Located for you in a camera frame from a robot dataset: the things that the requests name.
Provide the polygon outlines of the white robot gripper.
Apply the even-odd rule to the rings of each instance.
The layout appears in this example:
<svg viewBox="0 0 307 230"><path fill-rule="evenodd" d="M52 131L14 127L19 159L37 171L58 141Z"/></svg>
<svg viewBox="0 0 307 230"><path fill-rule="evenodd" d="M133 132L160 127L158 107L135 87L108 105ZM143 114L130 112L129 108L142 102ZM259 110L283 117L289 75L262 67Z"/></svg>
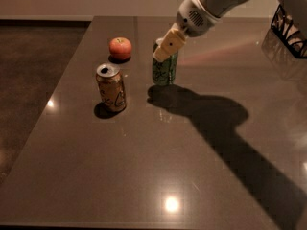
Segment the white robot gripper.
<svg viewBox="0 0 307 230"><path fill-rule="evenodd" d="M164 35L153 52L153 58L163 62L186 43L186 36L204 35L219 18L211 14L201 0L184 0L178 8L176 23Z"/></svg>

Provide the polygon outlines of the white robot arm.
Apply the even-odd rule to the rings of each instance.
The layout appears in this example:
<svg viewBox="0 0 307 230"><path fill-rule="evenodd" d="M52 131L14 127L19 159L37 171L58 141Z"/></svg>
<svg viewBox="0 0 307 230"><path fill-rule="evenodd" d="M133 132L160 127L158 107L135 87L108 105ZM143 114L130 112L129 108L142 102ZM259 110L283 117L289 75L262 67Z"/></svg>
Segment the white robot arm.
<svg viewBox="0 0 307 230"><path fill-rule="evenodd" d="M248 0L184 0L177 18L154 50L153 57L163 62L182 48L188 37L204 35L226 13ZM307 0L277 0L292 17L300 31L307 35Z"/></svg>

